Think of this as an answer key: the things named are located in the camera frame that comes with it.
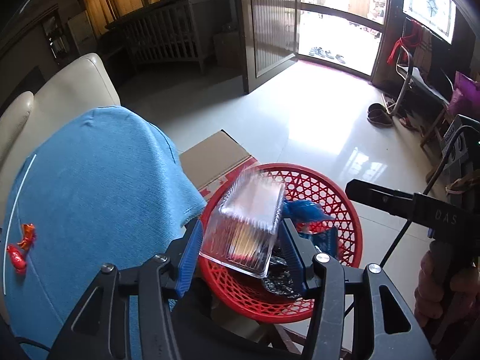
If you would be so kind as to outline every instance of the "metal screw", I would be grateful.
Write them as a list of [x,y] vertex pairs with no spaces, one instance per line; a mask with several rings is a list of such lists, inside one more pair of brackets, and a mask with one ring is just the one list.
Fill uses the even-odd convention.
[[370,264],[368,266],[368,270],[373,274],[379,274],[382,271],[382,269],[380,268],[380,265],[378,264]]
[[318,253],[316,256],[315,256],[315,259],[319,262],[319,263],[327,263],[330,261],[330,256],[326,253]]
[[156,254],[155,256],[153,256],[153,260],[156,262],[156,263],[164,263],[168,260],[169,258],[167,256],[165,256],[165,254]]
[[115,268],[113,264],[110,264],[109,262],[105,262],[102,264],[102,267],[100,268],[100,270],[104,274],[109,274],[111,271],[113,271],[113,268]]

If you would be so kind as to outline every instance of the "basket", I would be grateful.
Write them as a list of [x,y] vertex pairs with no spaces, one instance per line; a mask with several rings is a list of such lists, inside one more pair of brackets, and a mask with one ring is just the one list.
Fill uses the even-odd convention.
[[[314,170],[291,163],[268,163],[254,168],[267,177],[284,181],[287,199],[312,200],[335,217],[334,221],[311,223],[309,230],[321,232],[337,226],[337,259],[346,266],[358,268],[362,258],[362,229],[353,204],[337,184]],[[210,198],[201,217],[203,228],[206,228],[210,213],[232,182],[222,185]],[[199,257],[199,265],[215,295],[241,315],[264,323],[291,323],[311,317],[313,299],[293,300],[274,295],[263,288],[260,280],[204,257]]]

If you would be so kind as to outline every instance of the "white stick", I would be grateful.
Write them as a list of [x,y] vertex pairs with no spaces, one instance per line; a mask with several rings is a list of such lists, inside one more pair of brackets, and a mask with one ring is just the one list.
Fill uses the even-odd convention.
[[5,290],[5,258],[7,257],[7,245],[8,245],[8,234],[10,233],[10,226],[11,226],[11,220],[14,217],[14,212],[15,212],[15,207],[17,206],[17,201],[18,201],[18,196],[20,195],[20,191],[22,190],[23,183],[25,182],[25,179],[28,175],[28,171],[30,170],[30,167],[33,164],[33,161],[35,160],[35,157],[37,155],[34,155],[32,158],[32,161],[30,161],[30,165],[27,168],[27,171],[25,172],[22,182],[20,183],[20,187],[18,188],[17,196],[15,196],[15,201],[13,202],[13,208],[11,209],[10,213],[10,220],[8,221],[8,227],[7,227],[7,235],[5,236],[5,249],[3,250],[3,294],[6,295],[7,291]]

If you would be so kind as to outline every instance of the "purple bag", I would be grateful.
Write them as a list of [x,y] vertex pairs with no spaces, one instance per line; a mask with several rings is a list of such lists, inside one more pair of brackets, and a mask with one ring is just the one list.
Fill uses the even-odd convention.
[[475,82],[458,71],[455,74],[454,92],[448,104],[448,112],[453,116],[461,114],[478,119],[480,117],[480,82]]

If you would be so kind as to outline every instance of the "blue packet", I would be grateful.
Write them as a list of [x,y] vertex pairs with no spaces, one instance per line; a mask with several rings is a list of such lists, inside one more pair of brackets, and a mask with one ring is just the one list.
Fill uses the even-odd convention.
[[290,218],[293,223],[310,223],[334,221],[335,219],[325,214],[320,204],[311,200],[284,200],[282,216]]
[[298,233],[300,237],[309,239],[312,244],[318,247],[323,253],[329,254],[333,258],[337,258],[338,254],[338,228],[332,228],[316,234]]

